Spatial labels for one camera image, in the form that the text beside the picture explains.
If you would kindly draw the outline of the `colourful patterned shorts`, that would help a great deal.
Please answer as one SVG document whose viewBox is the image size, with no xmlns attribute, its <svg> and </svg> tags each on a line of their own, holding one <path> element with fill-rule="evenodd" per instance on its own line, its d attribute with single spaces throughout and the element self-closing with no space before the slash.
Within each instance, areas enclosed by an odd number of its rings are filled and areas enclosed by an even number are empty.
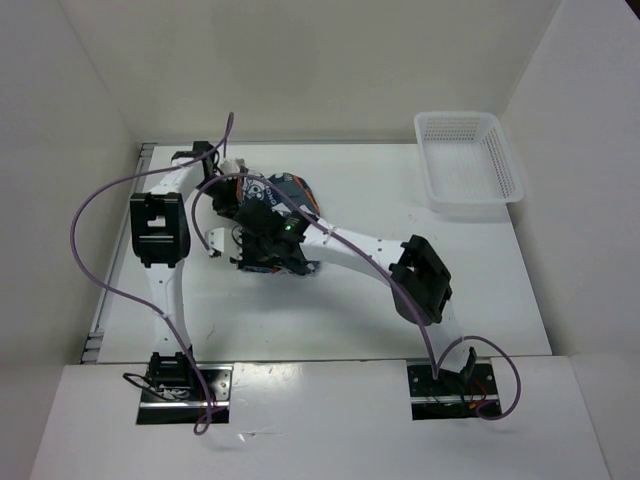
<svg viewBox="0 0 640 480">
<path fill-rule="evenodd" d="M 319 205 L 307 182 L 299 176 L 284 172 L 266 177 L 253 171 L 246 171 L 245 175 L 237 180 L 236 196 L 239 208 L 250 200 L 260 200 L 273 211 L 285 218 L 284 234 L 289 231 L 302 233 L 306 227 L 306 221 L 299 215 L 301 210 L 307 214 L 319 217 Z M 305 273 L 270 273 L 289 274 L 301 277 L 313 276 L 321 268 L 321 263 L 306 261 Z"/>
</svg>

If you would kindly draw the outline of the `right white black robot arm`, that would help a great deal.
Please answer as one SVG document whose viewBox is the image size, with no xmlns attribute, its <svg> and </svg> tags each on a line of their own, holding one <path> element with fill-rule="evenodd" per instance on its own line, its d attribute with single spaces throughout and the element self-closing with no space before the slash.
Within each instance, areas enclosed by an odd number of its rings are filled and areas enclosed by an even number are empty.
<svg viewBox="0 0 640 480">
<path fill-rule="evenodd" d="M 337 228 L 301 209 L 284 215 L 251 200 L 234 216 L 242 231 L 242 259 L 274 263 L 306 276 L 333 264 L 370 276 L 391 289 L 397 313 L 421 332 L 432 376 L 450 393 L 460 393 L 474 379 L 463 359 L 441 366 L 427 327 L 447 317 L 452 297 L 451 274 L 431 244 L 413 235 L 407 241 L 385 240 Z"/>
</svg>

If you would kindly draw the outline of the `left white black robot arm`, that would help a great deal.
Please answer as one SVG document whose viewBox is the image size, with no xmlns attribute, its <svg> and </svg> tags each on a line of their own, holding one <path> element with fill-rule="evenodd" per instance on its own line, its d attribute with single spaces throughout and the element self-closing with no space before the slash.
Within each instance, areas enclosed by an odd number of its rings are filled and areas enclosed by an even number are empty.
<svg viewBox="0 0 640 480">
<path fill-rule="evenodd" d="M 206 181 L 238 173 L 242 159 L 228 159 L 207 142 L 190 151 L 178 151 L 151 189 L 129 201 L 131 244 L 151 291 L 154 313 L 154 349 L 146 381 L 157 396 L 172 394 L 185 400 L 214 392 L 197 368 L 184 313 L 183 271 L 191 250 L 191 231 L 185 201 Z"/>
</svg>

